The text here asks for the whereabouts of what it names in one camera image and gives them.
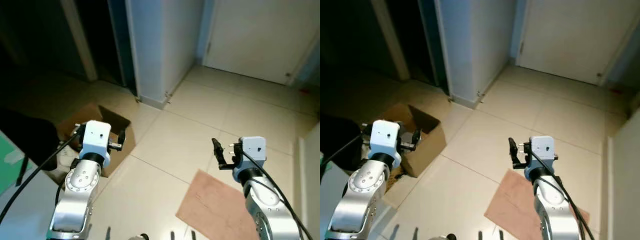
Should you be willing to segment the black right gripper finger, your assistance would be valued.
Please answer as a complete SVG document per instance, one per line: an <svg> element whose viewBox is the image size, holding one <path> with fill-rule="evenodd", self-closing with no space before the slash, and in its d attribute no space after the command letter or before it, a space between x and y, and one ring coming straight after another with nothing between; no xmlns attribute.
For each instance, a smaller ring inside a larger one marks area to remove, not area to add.
<svg viewBox="0 0 640 240"><path fill-rule="evenodd" d="M509 156L512 162L512 167L520 167L521 162L518 158L518 153L519 153L518 144L515 142L514 138L512 137L508 137L508 142L509 142Z"/></svg>
<svg viewBox="0 0 640 240"><path fill-rule="evenodd" d="M226 160L224 157L224 148L216 138L212 138L211 142L214 146L214 156L215 156L215 160L217 160L217 166L219 167L219 166L226 165Z"/></svg>

